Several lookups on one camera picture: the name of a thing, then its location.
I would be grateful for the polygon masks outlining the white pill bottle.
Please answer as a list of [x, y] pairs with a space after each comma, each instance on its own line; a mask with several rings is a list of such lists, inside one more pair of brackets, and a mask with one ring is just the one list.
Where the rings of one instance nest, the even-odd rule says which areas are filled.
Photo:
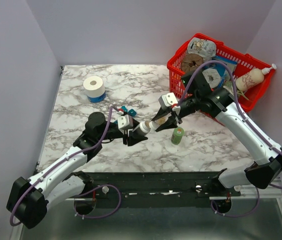
[[145, 120], [140, 122], [138, 126], [132, 130], [132, 132], [140, 136], [146, 136], [151, 131], [155, 131], [158, 127], [159, 124], [155, 121]]

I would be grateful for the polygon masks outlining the teal weekly pill organizer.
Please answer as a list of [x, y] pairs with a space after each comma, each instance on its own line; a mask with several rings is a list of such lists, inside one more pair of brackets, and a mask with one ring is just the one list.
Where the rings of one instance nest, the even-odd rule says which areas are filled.
[[121, 106], [118, 108], [119, 111], [121, 112], [127, 112], [128, 115], [132, 116], [132, 117], [135, 117], [137, 115], [137, 112], [131, 108], [131, 109], [128, 109], [126, 106]]

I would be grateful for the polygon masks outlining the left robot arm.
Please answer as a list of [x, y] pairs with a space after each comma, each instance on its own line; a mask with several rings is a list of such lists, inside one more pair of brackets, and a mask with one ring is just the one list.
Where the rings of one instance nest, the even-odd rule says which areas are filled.
[[101, 112], [90, 114], [84, 131], [62, 157], [33, 176], [14, 181], [6, 205], [11, 213], [10, 225], [17, 226], [14, 220], [18, 219], [19, 224], [31, 229], [65, 199], [88, 197], [92, 179], [75, 170], [99, 153], [103, 140], [122, 139], [125, 145], [133, 146], [146, 140], [150, 130], [148, 120], [138, 122], [127, 112], [120, 111], [116, 123]]

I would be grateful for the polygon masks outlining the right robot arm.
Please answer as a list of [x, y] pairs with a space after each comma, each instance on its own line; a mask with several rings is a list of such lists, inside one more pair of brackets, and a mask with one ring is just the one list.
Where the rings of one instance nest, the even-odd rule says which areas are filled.
[[190, 96], [178, 102], [174, 93], [162, 95], [158, 101], [160, 109], [154, 121], [170, 114], [156, 131], [174, 129], [182, 118], [201, 111], [227, 127], [245, 146], [253, 158], [247, 166], [221, 170], [212, 180], [211, 191], [222, 196], [232, 187], [253, 185], [266, 189], [282, 171], [282, 146], [267, 136], [235, 102], [235, 97], [225, 88], [212, 90], [201, 72], [193, 80], [189, 73], [182, 76], [189, 84]]

